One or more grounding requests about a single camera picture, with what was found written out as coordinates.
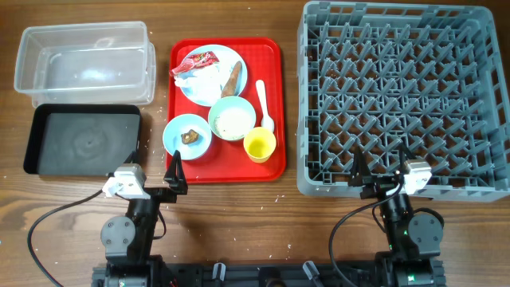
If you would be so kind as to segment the brown carrot-like food scrap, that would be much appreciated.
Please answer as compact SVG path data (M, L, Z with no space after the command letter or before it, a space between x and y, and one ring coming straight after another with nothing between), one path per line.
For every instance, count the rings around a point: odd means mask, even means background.
M225 86L223 87L223 90L221 93L221 98L224 98L227 96L234 96L236 94L237 81L238 81L241 69L242 69L242 63L240 61L238 61L234 65L233 70L229 76L229 79L226 82Z

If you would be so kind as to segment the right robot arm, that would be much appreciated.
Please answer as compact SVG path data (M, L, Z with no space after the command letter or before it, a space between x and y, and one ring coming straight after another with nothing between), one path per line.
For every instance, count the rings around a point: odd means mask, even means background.
M361 187L361 199L375 199L379 223L390 250L375 255L371 286L445 286L445 271L436 257L441 254L444 219L429 208L414 209L410 196L421 190L432 176L431 166L398 146L397 170L393 175L371 172L360 148L355 149L348 185Z

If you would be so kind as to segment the large light blue plate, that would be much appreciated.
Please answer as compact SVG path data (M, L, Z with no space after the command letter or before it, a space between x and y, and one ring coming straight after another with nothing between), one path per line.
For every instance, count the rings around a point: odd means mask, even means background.
M224 45L192 49L175 69L179 69L171 70L175 85L189 100L205 107L212 107L226 86L234 96L240 96L248 81L244 59Z

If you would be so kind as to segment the red serving tray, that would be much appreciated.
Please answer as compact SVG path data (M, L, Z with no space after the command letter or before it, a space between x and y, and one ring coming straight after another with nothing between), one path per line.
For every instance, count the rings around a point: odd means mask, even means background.
M277 179L286 167L281 50L267 37L186 39L171 50L167 155L186 181Z

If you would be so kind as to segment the yellow plastic cup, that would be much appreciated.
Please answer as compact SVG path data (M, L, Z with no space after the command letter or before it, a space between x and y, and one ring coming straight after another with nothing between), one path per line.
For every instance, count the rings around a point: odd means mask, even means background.
M253 128L243 139L243 148L254 163L264 163L274 153L277 140L273 132L263 127Z

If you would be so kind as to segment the red snack wrapper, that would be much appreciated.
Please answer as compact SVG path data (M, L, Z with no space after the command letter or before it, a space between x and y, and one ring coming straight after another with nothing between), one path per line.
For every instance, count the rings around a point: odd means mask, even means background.
M181 63L170 71L173 77L195 69L202 69L210 65L217 64L218 57L211 51L204 53L195 53L186 56Z

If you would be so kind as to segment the small brown food scrap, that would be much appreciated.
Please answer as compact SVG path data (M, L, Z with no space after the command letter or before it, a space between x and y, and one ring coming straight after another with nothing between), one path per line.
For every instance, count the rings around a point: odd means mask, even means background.
M194 129L190 129L188 132L185 132L181 135L181 141L183 144L192 144L198 141L200 138L200 134L196 132Z

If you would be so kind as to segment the white plastic spoon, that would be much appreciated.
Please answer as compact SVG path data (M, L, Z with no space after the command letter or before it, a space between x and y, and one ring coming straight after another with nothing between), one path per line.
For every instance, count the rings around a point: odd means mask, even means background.
M274 132L275 124L273 118L269 115L265 83L263 80L256 81L256 90L262 111L261 126Z

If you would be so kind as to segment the white napkin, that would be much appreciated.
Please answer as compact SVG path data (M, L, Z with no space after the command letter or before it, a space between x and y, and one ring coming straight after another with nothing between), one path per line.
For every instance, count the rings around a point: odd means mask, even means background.
M217 92L221 88L219 68L219 64L214 64L180 74L175 77L175 84L189 94L198 94L201 91Z

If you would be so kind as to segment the clear plastic waste bin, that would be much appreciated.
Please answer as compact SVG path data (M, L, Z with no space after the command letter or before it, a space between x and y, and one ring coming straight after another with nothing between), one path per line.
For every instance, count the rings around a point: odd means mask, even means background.
M32 105L150 104L156 55L144 22L32 26L24 30L14 89Z

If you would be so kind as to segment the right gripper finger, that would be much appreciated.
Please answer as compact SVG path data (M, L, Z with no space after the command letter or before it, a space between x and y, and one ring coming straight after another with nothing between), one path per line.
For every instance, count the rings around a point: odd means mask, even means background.
M373 175L368 167L365 155L360 147L355 149L351 176L348 181L350 187L366 187L373 183Z
M398 146L398 156L399 156L398 170L400 172L404 172L405 162L407 160L416 159L416 156L409 150L409 148L403 142L401 142Z

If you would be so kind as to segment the grey dishwasher rack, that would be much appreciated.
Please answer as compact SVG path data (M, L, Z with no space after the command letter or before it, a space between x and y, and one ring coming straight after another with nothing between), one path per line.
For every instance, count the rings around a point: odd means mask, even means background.
M509 194L509 95L483 6L305 4L297 30L297 186L356 197L361 149L375 175L398 147L428 162L418 195L492 202Z

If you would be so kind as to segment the black waste tray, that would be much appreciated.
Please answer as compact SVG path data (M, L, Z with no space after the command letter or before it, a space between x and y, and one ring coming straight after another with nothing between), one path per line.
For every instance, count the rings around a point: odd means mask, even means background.
M142 116L130 104L42 104L23 169L31 175L103 176L138 153Z

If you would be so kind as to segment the green bowl with rice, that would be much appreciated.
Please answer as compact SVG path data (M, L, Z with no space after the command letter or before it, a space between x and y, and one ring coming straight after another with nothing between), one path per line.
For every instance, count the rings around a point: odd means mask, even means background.
M245 98L228 96L218 100L209 110L211 131L221 140L242 140L256 123L254 107Z

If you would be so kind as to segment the small light blue bowl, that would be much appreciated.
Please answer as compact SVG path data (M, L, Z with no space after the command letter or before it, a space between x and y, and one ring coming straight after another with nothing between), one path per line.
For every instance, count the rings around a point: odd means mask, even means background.
M195 114L183 114L172 119L163 131L163 146L170 155L179 152L182 160L203 156L212 141L209 124Z

